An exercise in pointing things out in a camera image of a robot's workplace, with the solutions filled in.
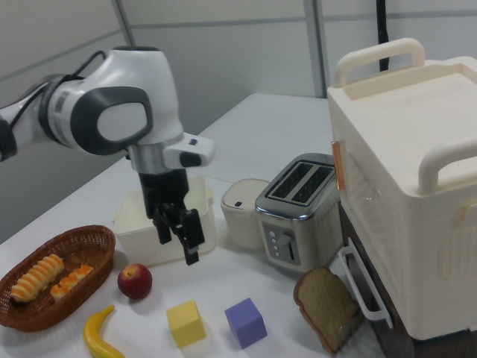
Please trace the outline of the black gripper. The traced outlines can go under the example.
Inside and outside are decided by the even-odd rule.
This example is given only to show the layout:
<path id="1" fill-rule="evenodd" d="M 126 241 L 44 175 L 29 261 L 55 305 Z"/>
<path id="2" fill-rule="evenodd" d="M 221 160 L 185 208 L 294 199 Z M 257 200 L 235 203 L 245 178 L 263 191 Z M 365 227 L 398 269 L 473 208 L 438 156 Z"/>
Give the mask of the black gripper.
<path id="1" fill-rule="evenodd" d="M 139 173 L 146 215 L 155 221 L 159 243 L 171 241 L 173 233 L 180 240 L 186 265 L 199 260 L 199 246 L 205 242 L 200 216 L 196 209 L 187 210 L 183 200 L 189 191 L 185 169 L 162 174 Z"/>

